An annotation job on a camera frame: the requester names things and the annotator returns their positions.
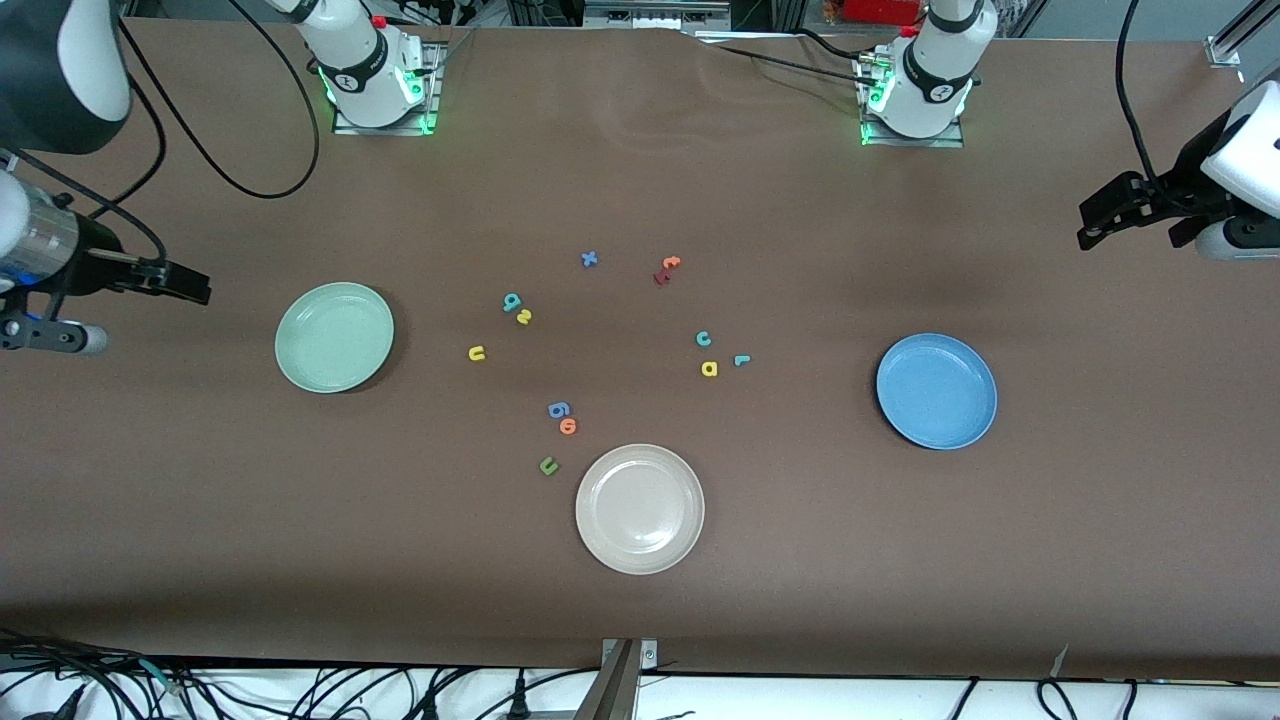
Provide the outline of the blue plate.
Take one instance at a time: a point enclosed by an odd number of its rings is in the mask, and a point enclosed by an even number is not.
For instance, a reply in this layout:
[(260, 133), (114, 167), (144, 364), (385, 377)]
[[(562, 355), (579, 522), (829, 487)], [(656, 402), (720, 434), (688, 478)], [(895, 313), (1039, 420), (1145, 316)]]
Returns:
[(902, 438), (934, 451), (974, 445), (998, 414), (998, 389), (986, 360), (941, 333), (910, 334), (884, 351), (876, 370), (876, 400)]

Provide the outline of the aluminium corner profile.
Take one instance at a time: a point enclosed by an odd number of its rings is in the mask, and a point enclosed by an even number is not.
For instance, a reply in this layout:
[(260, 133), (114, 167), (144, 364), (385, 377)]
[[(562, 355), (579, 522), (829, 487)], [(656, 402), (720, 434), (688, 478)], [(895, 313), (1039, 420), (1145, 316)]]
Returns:
[(1210, 65), (1239, 67), (1240, 50), (1276, 20), (1280, 20), (1280, 0), (1247, 0), (1221, 29), (1204, 40)]

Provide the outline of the brown table cover sheet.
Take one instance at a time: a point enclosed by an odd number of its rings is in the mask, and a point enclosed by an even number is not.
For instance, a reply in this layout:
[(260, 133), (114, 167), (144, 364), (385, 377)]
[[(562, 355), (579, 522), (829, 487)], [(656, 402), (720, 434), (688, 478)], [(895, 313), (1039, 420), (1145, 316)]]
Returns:
[[(1135, 161), (1111, 44), (992, 45), (951, 151), (861, 146), (835, 79), (671, 31), (483, 29), (445, 69), (435, 135), (329, 135), (280, 201), (174, 138), (129, 206), (211, 302), (97, 293), (67, 313), (105, 354), (0, 351), (0, 626), (262, 659), (588, 666), (646, 635), (681, 671), (1280, 676), (1280, 263), (1161, 227), (1079, 250), (1078, 204)], [(334, 282), (379, 292), (396, 342), (317, 395), (274, 338)], [(879, 360), (918, 333), (992, 370), (974, 445), (881, 414)], [(649, 577), (573, 518), (634, 443), (707, 502)]]

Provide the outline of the green plate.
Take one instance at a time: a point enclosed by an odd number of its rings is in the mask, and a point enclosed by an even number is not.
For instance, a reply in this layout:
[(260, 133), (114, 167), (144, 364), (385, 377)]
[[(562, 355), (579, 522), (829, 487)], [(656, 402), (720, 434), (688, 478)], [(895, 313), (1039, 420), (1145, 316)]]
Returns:
[(283, 313), (274, 338), (276, 366), (293, 386), (338, 395), (374, 378), (396, 342), (396, 319), (366, 284), (334, 282), (302, 293)]

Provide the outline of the beige plate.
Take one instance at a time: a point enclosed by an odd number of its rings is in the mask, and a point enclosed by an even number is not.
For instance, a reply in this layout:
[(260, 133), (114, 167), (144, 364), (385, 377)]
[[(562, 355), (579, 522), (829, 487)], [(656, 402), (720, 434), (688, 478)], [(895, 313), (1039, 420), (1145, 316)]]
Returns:
[(573, 518), (586, 551), (603, 566), (649, 577), (677, 566), (696, 547), (707, 518), (692, 466), (659, 445), (623, 445), (582, 474)]

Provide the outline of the aluminium frame profile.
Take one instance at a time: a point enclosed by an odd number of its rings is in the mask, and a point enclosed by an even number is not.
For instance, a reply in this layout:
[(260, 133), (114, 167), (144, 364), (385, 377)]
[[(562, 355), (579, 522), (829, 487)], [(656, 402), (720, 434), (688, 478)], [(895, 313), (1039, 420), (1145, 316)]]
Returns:
[(573, 720), (635, 720), (645, 650), (643, 639), (611, 641), (603, 664)]

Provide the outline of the grey metal frame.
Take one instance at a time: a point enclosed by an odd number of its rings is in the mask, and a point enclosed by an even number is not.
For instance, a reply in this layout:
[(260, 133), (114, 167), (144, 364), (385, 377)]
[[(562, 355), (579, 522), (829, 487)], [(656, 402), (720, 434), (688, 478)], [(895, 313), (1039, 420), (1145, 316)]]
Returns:
[(589, 29), (676, 29), (730, 32), (730, 0), (584, 0), (582, 27)]

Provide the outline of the red box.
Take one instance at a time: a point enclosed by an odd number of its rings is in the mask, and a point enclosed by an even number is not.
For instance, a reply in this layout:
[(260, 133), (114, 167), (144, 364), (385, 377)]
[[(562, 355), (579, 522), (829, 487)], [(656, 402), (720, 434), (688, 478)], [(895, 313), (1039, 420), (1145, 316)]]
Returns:
[(914, 26), (924, 0), (841, 0), (844, 20), (869, 26)]

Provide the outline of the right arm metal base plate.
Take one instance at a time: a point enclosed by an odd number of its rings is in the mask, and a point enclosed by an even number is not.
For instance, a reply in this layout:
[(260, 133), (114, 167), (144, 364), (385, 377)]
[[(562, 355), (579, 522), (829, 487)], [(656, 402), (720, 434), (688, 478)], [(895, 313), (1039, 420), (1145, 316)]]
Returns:
[(357, 65), (323, 67), (337, 135), (429, 136), (440, 110), (448, 45), (399, 31), (378, 32), (375, 53)]

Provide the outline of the small metal bracket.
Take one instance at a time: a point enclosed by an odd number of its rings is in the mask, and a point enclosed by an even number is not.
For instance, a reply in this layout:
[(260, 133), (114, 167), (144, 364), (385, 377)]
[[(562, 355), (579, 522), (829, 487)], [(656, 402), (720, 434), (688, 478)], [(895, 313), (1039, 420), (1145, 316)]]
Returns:
[[(659, 646), (657, 638), (635, 638), (636, 646), (640, 653), (640, 669), (643, 671), (650, 671), (658, 667), (659, 664)], [(617, 638), (605, 638), (602, 642), (602, 661), (600, 665), (604, 666), (611, 656), (613, 648), (620, 643)]]

